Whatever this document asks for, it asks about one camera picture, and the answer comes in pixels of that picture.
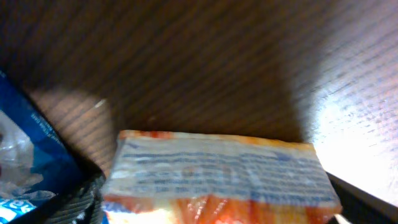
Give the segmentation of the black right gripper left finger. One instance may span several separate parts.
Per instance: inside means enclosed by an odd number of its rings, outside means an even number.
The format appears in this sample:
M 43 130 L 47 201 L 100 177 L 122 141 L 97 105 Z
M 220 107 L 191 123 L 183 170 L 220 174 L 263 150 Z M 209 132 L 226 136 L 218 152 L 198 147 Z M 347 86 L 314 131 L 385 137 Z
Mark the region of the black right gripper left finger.
M 104 218 L 101 187 L 105 175 L 99 171 L 78 187 L 60 194 L 38 208 L 10 221 L 10 224 L 101 224 Z

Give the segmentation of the small orange snack packet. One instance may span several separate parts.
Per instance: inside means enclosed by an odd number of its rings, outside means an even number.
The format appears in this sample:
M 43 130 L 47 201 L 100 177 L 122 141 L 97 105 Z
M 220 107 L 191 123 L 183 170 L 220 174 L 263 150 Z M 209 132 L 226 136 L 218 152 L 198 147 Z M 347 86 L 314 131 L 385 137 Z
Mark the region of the small orange snack packet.
M 311 144 L 124 130 L 102 208 L 109 223 L 327 223 L 342 205 Z

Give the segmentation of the blue Oreo cookie pack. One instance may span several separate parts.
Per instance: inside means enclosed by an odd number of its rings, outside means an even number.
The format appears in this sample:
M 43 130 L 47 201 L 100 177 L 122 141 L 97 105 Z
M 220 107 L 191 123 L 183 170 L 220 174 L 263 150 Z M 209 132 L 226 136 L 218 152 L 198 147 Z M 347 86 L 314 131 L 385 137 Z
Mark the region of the blue Oreo cookie pack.
M 35 210 L 83 178 L 47 120 L 1 74 L 1 223 Z

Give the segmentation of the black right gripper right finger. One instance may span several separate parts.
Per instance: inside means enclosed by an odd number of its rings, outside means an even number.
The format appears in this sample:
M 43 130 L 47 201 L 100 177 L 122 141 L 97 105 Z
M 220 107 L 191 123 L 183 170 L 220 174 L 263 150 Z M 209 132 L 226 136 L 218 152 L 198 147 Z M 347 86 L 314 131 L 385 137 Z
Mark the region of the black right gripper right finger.
M 397 224 L 397 207 L 385 202 L 336 176 L 328 178 L 337 193 L 343 210 L 340 215 L 350 223 Z

